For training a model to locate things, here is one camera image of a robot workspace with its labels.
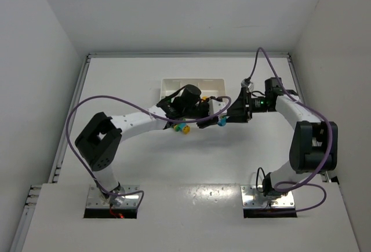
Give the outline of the teal green lego stack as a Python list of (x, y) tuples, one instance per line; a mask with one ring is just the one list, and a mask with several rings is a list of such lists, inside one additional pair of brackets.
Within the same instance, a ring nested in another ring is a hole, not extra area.
[(219, 117), (219, 120), (217, 122), (218, 126), (223, 127), (223, 126), (226, 125), (226, 123), (227, 123), (227, 117), (226, 116)]

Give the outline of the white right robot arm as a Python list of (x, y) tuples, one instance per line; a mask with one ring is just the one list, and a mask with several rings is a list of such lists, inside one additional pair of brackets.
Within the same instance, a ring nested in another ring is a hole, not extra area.
[(293, 128), (289, 159), (264, 176), (261, 193), (279, 196), (304, 185), (311, 176), (334, 170), (337, 165), (338, 127), (305, 107), (294, 90), (285, 90), (281, 78), (269, 78), (261, 97), (253, 97), (246, 78), (241, 91), (227, 110), (228, 123), (248, 123), (254, 113), (278, 112)]

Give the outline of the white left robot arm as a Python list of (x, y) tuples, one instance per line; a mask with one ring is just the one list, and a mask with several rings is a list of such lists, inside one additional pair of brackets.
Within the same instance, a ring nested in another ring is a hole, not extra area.
[(75, 146), (103, 195), (115, 197), (121, 193), (121, 185), (111, 164), (123, 141), (172, 127), (187, 132), (190, 123), (218, 124), (224, 121), (229, 104), (228, 97), (202, 98), (197, 86), (187, 84), (148, 109), (138, 107), (137, 112), (116, 116), (96, 113), (76, 138)]

